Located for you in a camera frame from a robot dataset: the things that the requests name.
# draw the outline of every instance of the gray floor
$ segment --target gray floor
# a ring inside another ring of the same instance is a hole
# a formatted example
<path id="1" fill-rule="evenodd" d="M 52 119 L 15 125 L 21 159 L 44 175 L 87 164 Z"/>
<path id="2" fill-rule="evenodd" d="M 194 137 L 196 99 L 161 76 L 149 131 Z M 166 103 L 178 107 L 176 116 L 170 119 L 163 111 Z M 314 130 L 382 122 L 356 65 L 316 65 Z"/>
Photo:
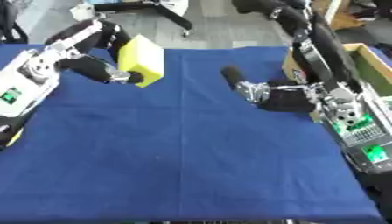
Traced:
<path id="1" fill-rule="evenodd" d="M 62 29 L 75 24 L 69 10 L 80 0 L 34 0 L 18 22 L 41 44 Z M 130 35 L 142 33 L 164 48 L 219 49 L 241 46 L 282 46 L 290 43 L 275 22 L 258 14 L 239 15 L 230 0 L 190 0 L 185 17 L 194 24 L 194 32 L 182 38 L 182 29 L 155 11 L 109 15 Z"/>

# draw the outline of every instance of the blue tablecloth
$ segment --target blue tablecloth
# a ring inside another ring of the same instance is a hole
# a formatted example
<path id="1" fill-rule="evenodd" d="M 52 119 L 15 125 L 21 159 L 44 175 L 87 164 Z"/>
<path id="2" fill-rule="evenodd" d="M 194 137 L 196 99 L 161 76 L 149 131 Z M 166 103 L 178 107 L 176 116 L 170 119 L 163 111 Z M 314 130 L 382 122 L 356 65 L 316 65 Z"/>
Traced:
<path id="1" fill-rule="evenodd" d="M 28 47 L 0 46 L 0 67 Z M 0 221 L 377 223 L 320 125 L 253 108 L 221 78 L 226 65 L 252 81 L 283 77 L 285 54 L 167 50 L 166 77 L 147 88 L 64 72 L 23 137 L 0 153 Z"/>

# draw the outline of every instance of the caster wheel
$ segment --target caster wheel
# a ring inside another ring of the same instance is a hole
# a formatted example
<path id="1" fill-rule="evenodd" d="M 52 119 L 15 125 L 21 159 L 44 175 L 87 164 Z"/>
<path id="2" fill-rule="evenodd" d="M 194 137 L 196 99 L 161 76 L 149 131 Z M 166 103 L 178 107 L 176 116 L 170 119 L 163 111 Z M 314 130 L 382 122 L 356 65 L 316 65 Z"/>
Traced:
<path id="1" fill-rule="evenodd" d="M 185 31 L 182 33 L 182 37 L 183 37 L 183 38 L 187 38 L 187 37 L 189 37 L 189 35 L 191 35 L 191 31 L 185 30 Z"/>

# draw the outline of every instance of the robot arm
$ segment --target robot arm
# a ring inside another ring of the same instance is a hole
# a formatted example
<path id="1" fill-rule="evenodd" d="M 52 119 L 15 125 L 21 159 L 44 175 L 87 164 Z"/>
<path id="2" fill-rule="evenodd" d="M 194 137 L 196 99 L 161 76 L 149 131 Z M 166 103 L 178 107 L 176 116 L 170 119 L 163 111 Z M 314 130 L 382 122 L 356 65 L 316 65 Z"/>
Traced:
<path id="1" fill-rule="evenodd" d="M 60 84 L 66 69 L 102 83 L 142 82 L 140 73 L 119 71 L 88 55 L 93 48 L 103 48 L 117 62 L 118 52 L 129 41 L 121 26 L 94 19 L 49 38 L 43 51 L 21 52 L 0 71 L 0 147 L 12 144 L 37 106 Z"/>
<path id="2" fill-rule="evenodd" d="M 355 64 L 309 0 L 232 0 L 240 13 L 261 12 L 293 37 L 293 57 L 306 74 L 250 83 L 238 70 L 222 75 L 229 86 L 260 109 L 314 112 L 361 172 L 392 172 L 392 120 L 388 105 L 359 78 Z"/>

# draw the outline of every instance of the yellow cube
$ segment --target yellow cube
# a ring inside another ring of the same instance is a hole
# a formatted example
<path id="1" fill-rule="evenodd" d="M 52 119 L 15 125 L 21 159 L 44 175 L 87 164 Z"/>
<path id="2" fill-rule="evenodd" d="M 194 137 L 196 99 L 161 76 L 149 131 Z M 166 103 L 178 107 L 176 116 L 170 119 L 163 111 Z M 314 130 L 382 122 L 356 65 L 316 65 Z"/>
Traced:
<path id="1" fill-rule="evenodd" d="M 136 85 L 145 88 L 165 76 L 165 50 L 139 34 L 120 50 L 118 69 L 140 73 L 144 81 Z"/>

